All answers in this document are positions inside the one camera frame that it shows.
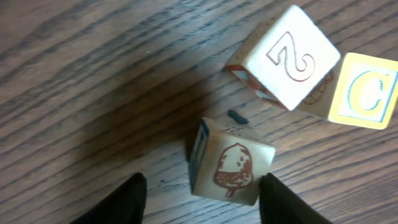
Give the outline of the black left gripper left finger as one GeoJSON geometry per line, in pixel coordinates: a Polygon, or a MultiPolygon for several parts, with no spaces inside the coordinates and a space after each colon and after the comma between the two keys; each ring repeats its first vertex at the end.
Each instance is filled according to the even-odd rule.
{"type": "Polygon", "coordinates": [[[138,172],[71,224],[141,224],[146,197],[147,181],[138,172]]]}

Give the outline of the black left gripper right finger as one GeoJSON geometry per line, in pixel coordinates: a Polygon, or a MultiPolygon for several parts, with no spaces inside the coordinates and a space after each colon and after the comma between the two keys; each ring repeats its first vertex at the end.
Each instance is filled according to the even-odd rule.
{"type": "Polygon", "coordinates": [[[259,183],[259,211],[262,224],[331,224],[271,173],[259,183]]]}

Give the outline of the acorn picture block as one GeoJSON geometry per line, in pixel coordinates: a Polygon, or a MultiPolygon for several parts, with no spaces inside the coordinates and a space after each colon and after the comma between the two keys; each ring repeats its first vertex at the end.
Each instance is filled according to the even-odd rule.
{"type": "Polygon", "coordinates": [[[190,154],[191,193],[254,205],[275,147],[252,129],[203,117],[190,154]]]}

